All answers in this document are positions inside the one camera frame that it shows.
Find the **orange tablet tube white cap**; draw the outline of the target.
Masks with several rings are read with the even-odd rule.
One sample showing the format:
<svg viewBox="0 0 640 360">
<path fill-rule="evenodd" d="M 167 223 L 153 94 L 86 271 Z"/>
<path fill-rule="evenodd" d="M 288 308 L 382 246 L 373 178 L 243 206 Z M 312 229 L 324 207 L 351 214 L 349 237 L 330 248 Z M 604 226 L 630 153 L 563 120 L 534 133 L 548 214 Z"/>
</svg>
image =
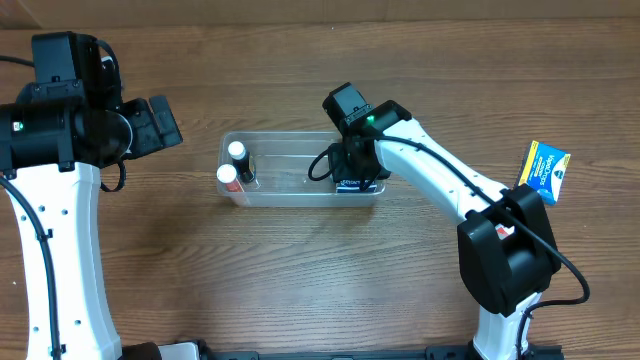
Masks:
<svg viewBox="0 0 640 360">
<path fill-rule="evenodd" d="M 237 169 L 231 164 L 221 165 L 216 172 L 218 182 L 230 193 L 242 193 L 244 186 L 239 180 Z"/>
</svg>

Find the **dark bottle white cap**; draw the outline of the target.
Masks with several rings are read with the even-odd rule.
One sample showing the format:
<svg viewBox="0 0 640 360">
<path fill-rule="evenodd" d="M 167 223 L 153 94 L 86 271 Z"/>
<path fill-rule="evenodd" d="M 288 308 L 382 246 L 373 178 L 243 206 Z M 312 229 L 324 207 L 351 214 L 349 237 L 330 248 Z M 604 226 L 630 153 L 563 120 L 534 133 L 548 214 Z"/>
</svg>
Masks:
<svg viewBox="0 0 640 360">
<path fill-rule="evenodd" d="M 253 158 L 245 145 L 240 141 L 233 141 L 228 145 L 227 150 L 240 180 L 243 183 L 253 182 L 256 178 L 255 166 Z"/>
</svg>

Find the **clear plastic container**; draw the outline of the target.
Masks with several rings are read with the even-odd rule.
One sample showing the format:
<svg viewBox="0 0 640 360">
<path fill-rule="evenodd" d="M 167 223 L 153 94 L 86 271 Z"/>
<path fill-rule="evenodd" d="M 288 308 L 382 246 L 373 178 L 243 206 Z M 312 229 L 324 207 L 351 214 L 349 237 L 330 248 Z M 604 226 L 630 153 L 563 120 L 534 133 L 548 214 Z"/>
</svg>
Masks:
<svg viewBox="0 0 640 360">
<path fill-rule="evenodd" d="M 329 178 L 308 178 L 312 161 L 331 144 L 341 140 L 338 132 L 323 131 L 233 131 L 221 140 L 219 165 L 232 162 L 228 146 L 241 142 L 249 151 L 256 179 L 231 192 L 221 182 L 218 192 L 244 207 L 369 207 L 385 192 L 378 180 L 369 190 L 339 192 Z"/>
</svg>

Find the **blue VapoDrops cough box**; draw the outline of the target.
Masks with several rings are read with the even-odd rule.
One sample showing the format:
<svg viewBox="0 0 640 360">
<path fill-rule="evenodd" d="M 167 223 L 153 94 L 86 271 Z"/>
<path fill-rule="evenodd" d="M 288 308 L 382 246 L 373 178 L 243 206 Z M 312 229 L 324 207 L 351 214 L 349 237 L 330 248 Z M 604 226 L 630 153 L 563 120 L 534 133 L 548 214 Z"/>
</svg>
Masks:
<svg viewBox="0 0 640 360">
<path fill-rule="evenodd" d="M 516 185 L 528 185 L 544 203 L 555 205 L 570 159 L 570 153 L 533 140 L 525 151 Z"/>
</svg>

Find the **red ActiFast medicine box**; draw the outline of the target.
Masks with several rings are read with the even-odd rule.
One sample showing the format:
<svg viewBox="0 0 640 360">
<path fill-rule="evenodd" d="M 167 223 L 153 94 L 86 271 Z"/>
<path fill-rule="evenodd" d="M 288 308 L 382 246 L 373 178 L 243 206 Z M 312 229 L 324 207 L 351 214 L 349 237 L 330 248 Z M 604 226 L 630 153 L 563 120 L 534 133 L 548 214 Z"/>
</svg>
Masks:
<svg viewBox="0 0 640 360">
<path fill-rule="evenodd" d="M 502 224 L 498 224 L 495 226 L 496 233 L 500 239 L 505 239 L 506 237 L 512 235 L 515 231 L 515 227 L 506 227 Z"/>
</svg>

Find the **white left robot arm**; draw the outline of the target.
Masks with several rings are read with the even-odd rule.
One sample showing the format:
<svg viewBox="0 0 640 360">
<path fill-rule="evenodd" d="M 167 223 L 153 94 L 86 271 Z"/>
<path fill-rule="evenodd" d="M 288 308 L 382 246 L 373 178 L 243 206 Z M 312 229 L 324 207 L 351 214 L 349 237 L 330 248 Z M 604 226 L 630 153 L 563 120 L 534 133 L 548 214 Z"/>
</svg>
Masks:
<svg viewBox="0 0 640 360">
<path fill-rule="evenodd" d="M 98 234 L 101 172 L 183 140 L 167 99 L 124 101 L 118 60 L 87 34 L 40 34 L 35 72 L 1 108 L 1 184 L 19 228 L 31 359 L 157 359 L 125 346 L 106 297 Z"/>
</svg>

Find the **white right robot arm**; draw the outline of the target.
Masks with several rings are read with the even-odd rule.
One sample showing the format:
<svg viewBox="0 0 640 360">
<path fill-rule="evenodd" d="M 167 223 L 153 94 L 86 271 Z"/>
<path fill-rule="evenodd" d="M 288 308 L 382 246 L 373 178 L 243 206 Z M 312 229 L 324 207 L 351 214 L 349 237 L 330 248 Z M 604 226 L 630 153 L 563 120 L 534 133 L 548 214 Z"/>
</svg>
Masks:
<svg viewBox="0 0 640 360">
<path fill-rule="evenodd" d="M 557 248 L 540 196 L 465 165 L 431 138 L 412 114 L 389 100 L 369 104 L 350 83 L 322 107 L 342 136 L 328 149 L 330 177 L 367 190 L 396 174 L 419 189 L 456 227 L 460 275 L 479 305 L 466 345 L 430 346 L 428 359 L 561 359 L 559 346 L 527 339 L 532 307 L 559 270 Z"/>
</svg>

